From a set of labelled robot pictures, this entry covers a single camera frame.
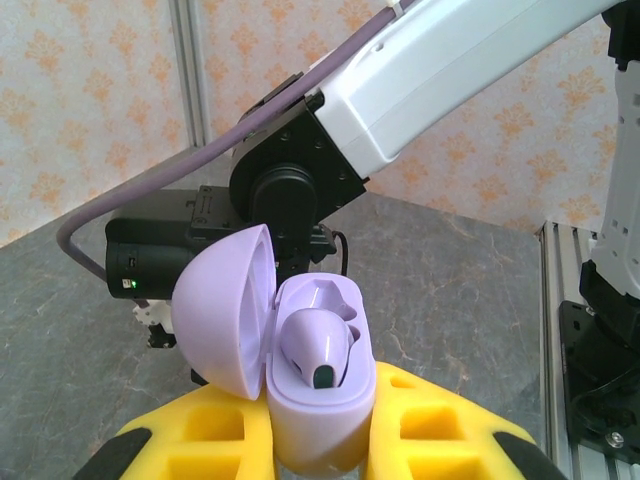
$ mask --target wallpaper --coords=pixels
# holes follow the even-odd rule
[[[210,138],[384,6],[376,0],[197,0]],[[600,17],[433,126],[368,189],[534,231],[600,229],[617,105]]]
[[[188,146],[166,0],[0,2],[0,245]]]

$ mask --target gray table surface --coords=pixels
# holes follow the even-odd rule
[[[201,171],[180,186],[220,176]],[[94,258],[105,222],[76,235]],[[60,223],[0,250],[2,479],[69,478],[129,420],[195,388],[179,351],[146,348],[132,304],[58,250]],[[348,236],[376,359],[540,442],[538,240],[374,194],[325,223]],[[321,265],[338,268],[338,258]]]

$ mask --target lavender earbud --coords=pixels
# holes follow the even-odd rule
[[[321,308],[293,312],[280,332],[285,358],[312,388],[331,388],[340,384],[353,342],[346,322],[334,312]]]

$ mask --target earbud case lid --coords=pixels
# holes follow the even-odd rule
[[[187,362],[210,384],[250,400],[264,381],[275,271],[268,228],[247,228],[198,254],[171,299],[173,330]]]

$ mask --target yellow foam holder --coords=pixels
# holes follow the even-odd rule
[[[522,428],[415,375],[377,363],[365,480],[520,480],[494,439]],[[207,385],[120,432],[151,430],[123,479],[276,480],[265,392],[245,400]]]
[[[366,480],[521,480],[493,437],[522,428],[392,365],[377,364]]]

